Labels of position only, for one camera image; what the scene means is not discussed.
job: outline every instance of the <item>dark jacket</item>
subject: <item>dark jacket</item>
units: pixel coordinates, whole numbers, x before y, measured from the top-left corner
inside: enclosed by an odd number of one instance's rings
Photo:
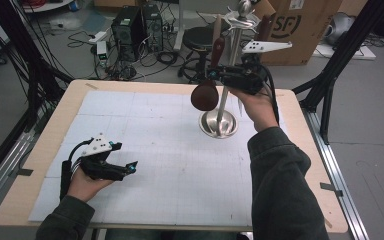
[[[304,179],[308,156],[278,127],[248,142],[254,239],[328,239],[324,217]],[[94,209],[66,196],[37,231],[37,239],[81,239]]]

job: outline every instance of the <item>floor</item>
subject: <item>floor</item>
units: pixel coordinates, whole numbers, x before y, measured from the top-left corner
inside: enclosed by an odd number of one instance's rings
[[[91,17],[96,18],[94,14],[85,9],[77,12],[76,16],[85,22]],[[110,24],[106,19],[98,30],[105,30]],[[93,27],[96,26],[90,25],[87,31]],[[90,46],[69,48],[66,45],[70,41],[68,36],[76,32],[48,34],[46,40],[52,53],[72,75],[76,78],[95,77]],[[335,85],[329,140],[368,236],[376,240],[384,239],[384,47],[370,49],[376,60],[352,60]],[[181,56],[187,54],[188,51],[181,51]],[[143,63],[151,64],[154,59],[148,56]],[[305,66],[273,66],[269,69],[277,88],[291,89],[317,76],[327,62],[328,59],[313,57]],[[138,63],[135,67],[140,74],[149,74],[165,65],[157,63],[143,67]],[[177,77],[177,69],[168,67],[135,81],[186,84],[187,80]],[[11,64],[0,65],[0,144],[26,107],[23,89]],[[9,179],[0,191],[0,202],[11,181]],[[0,227],[0,239],[33,239],[34,232],[34,228]],[[331,237],[344,239],[344,236]]]

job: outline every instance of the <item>stool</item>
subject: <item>stool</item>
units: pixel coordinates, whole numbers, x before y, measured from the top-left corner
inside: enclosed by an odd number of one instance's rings
[[[195,27],[186,30],[182,43],[192,52],[186,57],[186,62],[182,64],[177,75],[185,76],[189,79],[189,83],[201,83],[205,80],[205,65],[210,61],[207,56],[213,49],[213,28]],[[194,52],[198,53],[198,58],[190,58]]]

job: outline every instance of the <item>silver rod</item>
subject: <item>silver rod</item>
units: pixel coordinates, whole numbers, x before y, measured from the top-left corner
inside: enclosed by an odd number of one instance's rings
[[[233,29],[233,45],[232,45],[232,52],[229,59],[229,66],[234,66],[236,63],[236,56],[238,55],[238,49],[239,49],[239,43],[241,41],[241,37],[242,37],[242,29],[240,28]],[[220,124],[221,119],[223,118],[223,112],[226,106],[228,93],[229,93],[229,90],[227,89],[227,87],[223,87],[223,94],[221,95],[220,107],[217,114],[218,125]]]

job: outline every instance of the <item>wooden spoon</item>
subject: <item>wooden spoon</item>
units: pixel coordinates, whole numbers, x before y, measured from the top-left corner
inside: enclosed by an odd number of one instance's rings
[[[221,54],[224,50],[224,38],[219,37],[213,44],[213,52],[211,54],[211,67],[216,67]],[[201,111],[211,111],[217,107],[219,101],[219,93],[214,80],[206,79],[200,83],[192,92],[192,105]]]

